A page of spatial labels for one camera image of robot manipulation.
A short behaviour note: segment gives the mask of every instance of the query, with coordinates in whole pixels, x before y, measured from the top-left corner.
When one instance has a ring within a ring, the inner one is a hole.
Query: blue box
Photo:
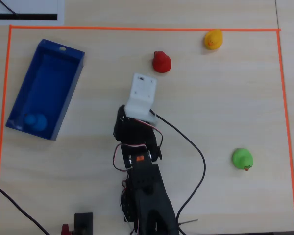
[[[6,126],[55,141],[82,72],[85,53],[43,39]]]

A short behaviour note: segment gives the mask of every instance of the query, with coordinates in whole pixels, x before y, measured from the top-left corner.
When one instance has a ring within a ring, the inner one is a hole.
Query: green rubber duck
[[[232,155],[232,161],[237,169],[248,171],[253,166],[253,156],[246,148],[238,148]]]

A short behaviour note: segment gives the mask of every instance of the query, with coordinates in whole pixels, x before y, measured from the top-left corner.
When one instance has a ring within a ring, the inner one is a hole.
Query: cable
[[[196,188],[194,189],[194,191],[192,192],[191,196],[184,202],[184,204],[181,206],[181,208],[179,209],[179,211],[177,212],[177,215],[176,215],[176,221],[177,221],[177,224],[178,224],[178,229],[179,231],[183,234],[183,235],[187,235],[185,232],[183,232],[183,230],[180,228],[180,224],[178,222],[178,219],[180,217],[180,214],[182,212],[182,210],[184,209],[184,207],[188,204],[188,202],[191,200],[191,198],[194,196],[194,194],[196,193],[197,189],[199,188],[199,186],[201,185],[202,181],[204,180],[205,178],[205,174],[206,174],[206,161],[205,161],[205,157],[204,155],[202,154],[201,150],[189,139],[187,138],[179,129],[177,129],[175,126],[173,126],[171,123],[169,123],[168,121],[166,121],[164,118],[162,118],[161,116],[155,114],[155,112],[153,110],[150,110],[150,112],[153,114],[153,115],[156,115],[160,120],[162,120],[165,124],[169,125],[170,127],[172,127],[175,131],[177,131],[181,136],[183,136],[198,152],[199,154],[201,155],[201,158],[202,158],[202,161],[203,161],[203,166],[204,166],[204,170],[203,170],[203,174],[202,174],[202,177],[201,177],[201,180],[200,182],[198,183],[198,185],[196,186]]]
[[[178,225],[180,226],[181,224],[188,224],[188,223],[192,223],[192,222],[195,222],[195,221],[198,221],[198,219],[192,219],[192,220],[189,220],[189,221],[181,222],[181,223],[178,223]]]
[[[23,215],[25,215],[28,219],[30,219],[38,228],[41,229],[41,231],[43,231],[46,235],[50,235],[50,233],[48,233],[46,231],[46,229],[44,229],[43,226],[41,226],[33,217],[31,217],[29,214],[27,214],[8,194],[6,194],[1,188],[0,188],[0,193],[5,196]]]
[[[8,9],[12,14],[18,16],[18,14],[15,12],[15,11],[12,11],[7,5],[5,5],[1,0],[0,0],[0,3],[6,8]]]
[[[163,135],[162,135],[161,131],[159,131],[156,127],[154,127],[154,126],[152,126],[152,125],[150,125],[150,124],[148,124],[148,123],[146,123],[144,121],[140,121],[138,119],[134,119],[134,120],[137,121],[137,122],[140,122],[140,123],[142,123],[142,124],[144,124],[146,126],[151,127],[152,129],[154,129],[155,131],[157,131],[161,135],[161,141],[160,141],[160,144],[159,144],[159,148],[160,148],[161,145],[162,145],[162,141],[163,141]]]
[[[119,169],[119,168],[117,168],[116,165],[114,164],[114,159],[115,159],[115,157],[116,157],[117,150],[118,150],[118,148],[119,148],[121,145],[126,145],[126,146],[134,147],[134,148],[137,148],[137,147],[145,147],[145,148],[147,148],[147,147],[146,147],[145,144],[133,144],[133,145],[131,145],[131,144],[126,144],[126,143],[119,143],[119,144],[116,146],[116,149],[114,150],[114,154],[113,154],[113,160],[112,160],[113,167],[114,167],[115,169],[119,170],[119,171],[127,172],[127,170],[123,170],[123,169]]]

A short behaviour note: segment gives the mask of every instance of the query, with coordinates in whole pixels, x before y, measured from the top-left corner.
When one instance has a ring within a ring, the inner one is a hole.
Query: yellow rubber duck
[[[216,29],[208,32],[205,35],[204,44],[205,47],[209,50],[215,50],[221,47],[223,43],[223,35],[221,30]]]

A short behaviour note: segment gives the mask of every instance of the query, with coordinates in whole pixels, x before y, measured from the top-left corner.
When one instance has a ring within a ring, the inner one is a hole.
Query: orange boundary line
[[[12,26],[13,29],[67,29],[67,30],[113,30],[113,31],[155,31],[155,32],[206,32],[212,28],[117,28],[117,27],[52,27]],[[221,29],[223,32],[277,32],[280,29]]]
[[[282,63],[281,40],[280,40],[280,32],[279,31],[276,32],[276,38],[277,38],[277,42],[278,42],[278,52],[279,52],[280,73],[281,73],[281,82],[282,82],[282,91],[283,91],[286,131],[287,131],[287,134],[288,134],[288,143],[289,143],[291,180],[292,180],[292,191],[293,191],[293,206],[294,206],[294,163],[293,163],[291,131],[290,131],[290,122],[289,122],[289,113],[288,113],[288,103],[287,103],[287,100],[286,100],[284,71],[283,71],[283,63]]]
[[[1,124],[0,124],[0,167],[1,167],[1,153],[2,153],[2,142],[3,142],[3,128],[4,128],[4,111],[5,111],[5,98],[6,98],[6,86],[9,68],[9,56],[10,56],[10,46],[11,46],[11,33],[12,29],[66,29],[66,30],[114,30],[114,31],[160,31],[160,32],[205,32],[211,31],[213,29],[186,29],[186,28],[116,28],[116,27],[35,27],[35,26],[9,26],[6,60],[5,60],[5,72],[4,72],[4,82],[3,82],[3,95],[2,95],[2,108],[1,108]],[[282,52],[281,52],[281,42],[280,42],[280,31],[281,29],[221,29],[224,32],[276,32],[277,43],[278,43],[278,53],[279,53],[279,63],[280,63],[280,73],[281,73],[281,83],[283,91],[283,102],[285,111],[286,128],[288,135],[288,145],[289,145],[289,157],[290,157],[290,167],[291,167],[291,180],[292,180],[292,191],[293,191],[293,204],[294,204],[294,164],[293,164],[293,153],[292,153],[292,142],[291,142],[291,131],[289,123],[288,105],[286,99],[286,89],[284,81],[284,71],[282,63]]]
[[[4,71],[4,82],[3,82],[3,94],[2,94],[2,108],[1,108],[0,167],[1,167],[1,153],[2,153],[3,127],[4,127],[4,110],[5,110],[5,97],[6,97],[6,83],[7,83],[7,78],[8,78],[8,69],[9,69],[11,33],[12,33],[12,26],[9,26],[8,43],[7,43],[6,58],[5,58],[5,71]]]

